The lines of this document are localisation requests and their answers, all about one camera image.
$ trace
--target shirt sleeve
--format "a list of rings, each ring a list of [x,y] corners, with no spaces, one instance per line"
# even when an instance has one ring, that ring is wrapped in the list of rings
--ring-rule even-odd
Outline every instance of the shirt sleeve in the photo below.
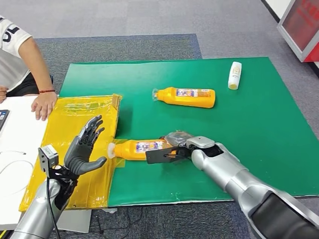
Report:
[[[0,49],[20,58],[19,47],[29,37],[30,34],[0,15]]]

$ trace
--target red bracelet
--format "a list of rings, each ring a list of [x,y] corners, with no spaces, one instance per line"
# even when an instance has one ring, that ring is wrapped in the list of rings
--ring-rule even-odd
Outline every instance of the red bracelet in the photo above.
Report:
[[[41,93],[47,93],[47,92],[55,92],[55,90],[39,91],[39,94],[41,94]]]

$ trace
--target white wall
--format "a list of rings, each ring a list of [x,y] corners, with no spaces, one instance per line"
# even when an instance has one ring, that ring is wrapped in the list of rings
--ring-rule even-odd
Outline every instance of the white wall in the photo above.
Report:
[[[290,0],[266,0],[266,2],[281,19]],[[319,68],[319,62],[315,62],[315,64]]]

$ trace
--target human hand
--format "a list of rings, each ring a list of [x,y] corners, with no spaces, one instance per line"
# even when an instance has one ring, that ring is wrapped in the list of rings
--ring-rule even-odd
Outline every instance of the human hand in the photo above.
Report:
[[[8,88],[5,86],[0,86],[0,104],[6,99],[7,91]]]
[[[31,105],[31,111],[36,112],[37,120],[42,118],[45,121],[52,112],[57,100],[57,96],[55,92],[41,93]]]

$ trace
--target plastic packaging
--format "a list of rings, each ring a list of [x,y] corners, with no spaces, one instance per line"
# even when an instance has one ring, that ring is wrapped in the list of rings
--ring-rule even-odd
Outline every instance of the plastic packaging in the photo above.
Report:
[[[241,63],[233,62],[231,67],[230,75],[228,77],[228,88],[231,90],[238,89],[241,75]]]
[[[164,139],[128,140],[124,143],[110,143],[107,146],[109,158],[120,157],[127,160],[146,160],[146,151],[169,148]]]
[[[186,141],[189,138],[192,138],[194,136],[188,134],[184,131],[175,131],[171,132],[168,135],[165,136],[164,139],[166,140],[168,143],[171,144],[172,146],[181,146],[185,145]]]
[[[212,108],[215,94],[211,89],[177,89],[169,87],[164,90],[153,89],[153,101],[164,101],[167,104]]]
[[[101,156],[107,155],[107,146],[113,140],[116,130],[120,99],[117,95],[59,98],[48,118],[42,145],[53,145],[59,154],[59,164],[63,165],[65,154],[75,136],[88,120],[102,115],[103,124],[101,127],[104,127],[105,130],[95,142],[89,160],[95,161]],[[120,165],[119,159],[107,159],[101,168],[80,176],[67,209],[107,207],[113,170],[118,165]],[[26,211],[38,187],[45,180],[45,174],[41,171],[37,159],[19,210]]]

